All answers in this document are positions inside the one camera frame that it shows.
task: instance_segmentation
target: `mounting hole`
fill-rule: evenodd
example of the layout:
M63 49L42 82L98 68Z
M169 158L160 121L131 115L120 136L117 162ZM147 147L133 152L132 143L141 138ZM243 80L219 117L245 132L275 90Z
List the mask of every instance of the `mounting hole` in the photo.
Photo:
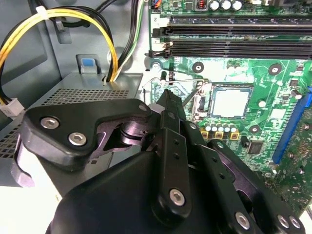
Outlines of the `mounting hole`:
M225 179L225 176L222 173L219 173L221 179Z
M179 156L177 153L174 153L174 158L175 158L175 159L179 159L180 156Z
M261 131L261 129L258 125L253 125L249 128L249 132L251 132L251 133L258 133L260 131Z
M273 64L271 67L269 67L269 74L271 76L275 76L282 71L282 68L282 65L279 63Z
M201 73L204 70L204 64L202 62L196 62L193 64L192 70L194 73Z

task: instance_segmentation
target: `motherboard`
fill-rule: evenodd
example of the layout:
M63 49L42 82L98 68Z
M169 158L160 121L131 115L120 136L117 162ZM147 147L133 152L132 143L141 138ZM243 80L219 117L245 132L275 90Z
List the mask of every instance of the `motherboard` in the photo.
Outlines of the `motherboard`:
M152 0L149 18L151 102L171 90L204 139L224 141L283 194L283 170L298 170L283 159L292 135L294 148L312 144L295 129L312 98L312 1ZM310 190L294 193L310 202Z

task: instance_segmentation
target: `yellow wire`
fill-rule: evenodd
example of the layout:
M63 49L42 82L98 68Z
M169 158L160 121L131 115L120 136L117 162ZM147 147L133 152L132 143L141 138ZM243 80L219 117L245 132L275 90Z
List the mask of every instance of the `yellow wire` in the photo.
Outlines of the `yellow wire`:
M75 10L70 10L70 9L63 9L63 8L58 8L58 9L50 9L47 10L47 17L48 18L54 18L54 17L74 17L74 18L79 18L82 20L86 20L92 24L94 24L100 32L104 35L105 39L107 40L107 43L109 45L111 54L112 54L112 60L113 60L113 73L112 73L112 79L114 80L115 76L117 75L118 71L118 58L117 54L114 48L114 45L112 41L110 40L109 36L107 35L106 31L91 17L88 15L75 11ZM13 47L18 43L20 38L34 25L37 23L43 21L44 18L40 14L35 14L25 20L21 25L18 26L18 28L12 33L12 35L9 37L9 39L6 41L4 44L3 48L0 51L0 67L6 60L7 56L13 49Z

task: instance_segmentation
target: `cable tie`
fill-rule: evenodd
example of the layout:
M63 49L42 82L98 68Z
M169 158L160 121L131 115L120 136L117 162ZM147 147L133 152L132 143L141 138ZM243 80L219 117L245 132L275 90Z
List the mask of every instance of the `cable tie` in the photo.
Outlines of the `cable tie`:
M48 20L49 17L48 17L48 12L47 10L45 9L44 6L38 6L36 7L36 11L39 15L41 15L41 17L44 19L44 20Z

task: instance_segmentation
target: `black dimm slot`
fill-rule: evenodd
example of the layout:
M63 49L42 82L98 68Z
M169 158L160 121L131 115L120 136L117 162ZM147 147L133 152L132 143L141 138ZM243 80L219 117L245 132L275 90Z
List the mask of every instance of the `black dimm slot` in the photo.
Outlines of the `black dimm slot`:
M161 36L203 35L203 36L311 36L312 25L293 26L221 26L190 25L170 26L162 29Z
M312 58L312 42L173 40L170 55L174 57L214 57L251 59Z
M239 19L239 20L311 20L311 14L309 15L236 15L236 16L220 16L220 15L175 15L170 16L172 20L180 19Z

